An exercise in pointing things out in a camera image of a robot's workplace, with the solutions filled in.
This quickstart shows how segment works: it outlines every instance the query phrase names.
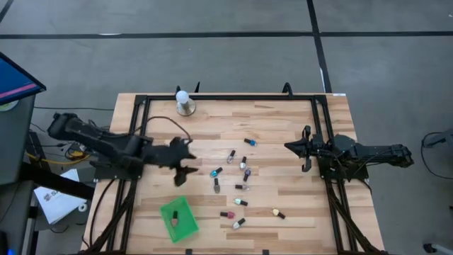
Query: wire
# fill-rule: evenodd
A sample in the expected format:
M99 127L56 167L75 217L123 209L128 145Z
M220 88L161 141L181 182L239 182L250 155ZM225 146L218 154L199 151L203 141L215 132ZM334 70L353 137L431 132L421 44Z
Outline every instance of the wire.
M90 245L85 241L83 235L82 235L82 242L86 245L87 248L90 248Z
M32 158L32 159L34 159L36 161L43 161L43 162L47 162L47 163L51 163L51 164L59 164L59 165L73 165L73 164L77 164L77 163L80 163L83 160L88 159L90 157L90 155L86 155L86 157L84 157L83 159L77 159L76 161L71 161L71 162L62 162L62 161L53 161L53 160L49 160L49 159L39 159L37 156L31 155L28 152L26 152L26 154L27 154L27 156L29 156L30 158Z
M93 125L93 126L95 126L95 127L98 127L98 126L96 125L96 123L94 123L93 120L88 120L88 124L91 124L91 125Z
M382 162L379 162L379 163L373 163L373 164L368 164L367 166L376 166L378 164L382 164Z
M340 160L337 158L337 156L336 156L333 152L329 152L329 151L326 150L326 149L320 149L319 151L320 151L320 152L326 152L326 153L328 153L328 154L334 156L335 159L336 159L336 161L338 162L338 164L341 166L341 168L343 168L343 165L341 164Z
M352 178L355 176L355 174L356 174L358 171L360 171L360 169L362 169L362 168L363 168L368 162L370 162L373 158L375 158L375 157L377 157L377 156L379 156L379 155L382 155L382 154L384 154L384 153L387 153L387 152L391 152L391 149L384 150L384 151L382 151L382 152L380 152L380 153L374 155L373 157L370 157L369 159L365 160L365 162L363 162L363 164L362 164L361 166L359 166L359 168L358 168L357 170L355 170L355 172L352 174L352 176L350 177L350 179L352 179Z
M32 125L32 126L36 127L37 129L41 130L41 132L43 132L43 133L47 133L40 126L38 126L36 124L30 123L30 125Z
M5 211L5 213L3 214L3 216L1 216L0 224L1 224L1 222L3 222L3 219L4 219L4 218L6 217L6 215L8 214L9 208L11 208L11 206L13 205L14 198L16 197L16 194L17 194L17 191L18 191L20 185L21 185L21 184L19 183L19 184L16 186L16 189L14 190L14 194L13 194L13 196L12 196L12 198L11 198L11 202L9 203L9 205L8 205L8 207L7 207L6 211Z
M93 219L91 219L91 227L90 227L90 246L93 245L93 228L94 228L94 221L96 219L96 215L98 214L98 209L99 205L101 204L102 199L104 198L105 193L107 192L108 188L112 185L112 183L115 181L115 179L112 179L107 186L104 188L103 192L101 193L101 196L99 197L98 204L96 205L96 208L94 208L93 212Z
M35 106L36 109L47 109L47 110L95 110L95 111L113 111L114 109L107 108L92 108L92 107L43 107Z
M371 189L371 186L368 184L368 182L366 182L364 179L358 179L358 180L369 189L370 194L373 194L373 190Z
M433 171L431 171L431 169L428 167L428 165L426 164L426 161L425 161L425 156L423 155L423 144L425 143L425 139L426 137L430 136L430 135L434 135L434 134L440 134L440 132L431 132L431 133L428 133L424 136L424 138L422 139L422 145L420 147L420 154L422 155L422 161L423 161L423 164L425 165L426 169L433 175L433 176L436 176L436 177L439 177L439 178L442 178L442 179L447 179L447 180L453 180L453 177L446 177L446 176L440 176L438 174L435 174Z
M69 145L69 143L59 143L59 144L54 144L54 145L38 145L38 144L32 144L32 143L27 143L27 145L31 145L31 146L35 146L35 147L63 147L63 146L66 146L66 145Z
M62 231L55 231L52 228L50 228L50 231L54 232L55 234L63 234L66 232L66 230L69 229L69 225L66 225L66 227Z
M149 117L148 120L147 120L147 123L152 120L152 119L157 119L157 118L161 118L161 119L166 119L166 120L170 120L173 124L175 124L179 129L181 129L185 135L187 135L188 137L188 140L189 140L189 143L192 142L192 137L190 136L189 132L187 132L187 130L184 129L184 127L181 127L181 125L179 125L176 121L172 120L171 118L169 117L166 117L166 116L152 116L152 117ZM106 137L124 137L124 136L128 136L128 135L132 135L134 134L136 131L139 131L142 129L142 126L139 126L137 127L133 132L129 132L129 133L123 133L123 134L113 134L113 135L103 135L103 136L106 136Z
M60 155L60 154L55 154L55 153L50 153L50 152L44 152L44 154L48 154L48 155L54 155L54 156L58 156L58 157L65 157L64 155Z

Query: white paper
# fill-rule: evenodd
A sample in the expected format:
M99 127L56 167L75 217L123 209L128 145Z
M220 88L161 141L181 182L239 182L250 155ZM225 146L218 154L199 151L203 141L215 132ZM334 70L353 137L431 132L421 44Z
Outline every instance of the white paper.
M79 181L77 169L71 169L61 177L71 179L72 181ZM86 199L77 198L72 195L63 194L59 191L54 191L50 188L39 187L35 189L35 195L41 204L45 217L49 224L54 224L68 215L79 205L86 202Z

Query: nail polish bottle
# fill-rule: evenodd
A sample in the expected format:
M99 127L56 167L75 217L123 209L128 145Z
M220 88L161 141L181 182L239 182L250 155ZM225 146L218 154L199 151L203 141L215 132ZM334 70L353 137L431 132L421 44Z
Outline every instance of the nail polish bottle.
M274 216L281 217L282 219L285 219L285 218L286 218L286 216L283 215L283 213L281 213L277 208L273 208L273 209L272 209L272 214L273 214Z
M235 222L233 224L233 230L237 230L238 228L241 227L241 225L246 221L246 219L242 218L240 220L238 220L237 222Z
M244 139L244 142L250 144L251 146L256 146L257 145L256 141L253 140L253 139L247 139L246 138L246 139Z
M233 219L236 215L234 214L234 212L220 212L220 216Z
M236 185L234 186L234 188L235 188L235 189L241 189L241 190L243 190L243 191L249 191L249 190L250 190L250 187L249 187L248 185L246 185L246 184L244 184L244 185L236 184Z
M248 205L248 203L247 203L246 201L244 201L244 200L242 200L242 199L240 199L240 198L236 198L236 199L234 200L234 203L237 204L237 205L244 205L244 206L247 206L247 205Z
M247 160L247 157L243 157L242 162L239 164L239 169L242 171L246 168L246 160Z
M173 211L173 218L171 219L171 225L176 227L178 224L178 211Z
M233 162L233 158L234 158L234 154L235 154L235 153L236 153L236 151L233 149L233 150L231 151L231 153L229 154L229 156L226 158L226 160L227 160L226 162L227 162L228 164L231 164L231 163Z
M218 169L212 170L210 176L212 178L218 177L218 175L220 174L221 171L223 171L222 167L219 167Z
M243 175L243 181L247 181L248 177L252 174L252 170L250 167L247 168L246 172Z
M219 185L219 179L214 178L214 192L219 193L220 192L220 185Z

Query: white lamp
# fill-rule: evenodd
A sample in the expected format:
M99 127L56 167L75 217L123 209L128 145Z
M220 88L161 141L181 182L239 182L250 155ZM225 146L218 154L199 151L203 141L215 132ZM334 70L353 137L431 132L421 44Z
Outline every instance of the white lamp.
M176 93L176 100L176 110L182 116L189 116L195 112L195 102L189 98L189 94L186 91L178 91Z

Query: monitor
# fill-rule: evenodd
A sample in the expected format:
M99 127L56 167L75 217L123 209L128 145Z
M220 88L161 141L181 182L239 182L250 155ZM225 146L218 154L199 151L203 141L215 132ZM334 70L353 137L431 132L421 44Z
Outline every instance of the monitor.
M35 77L0 52L0 106L45 89Z

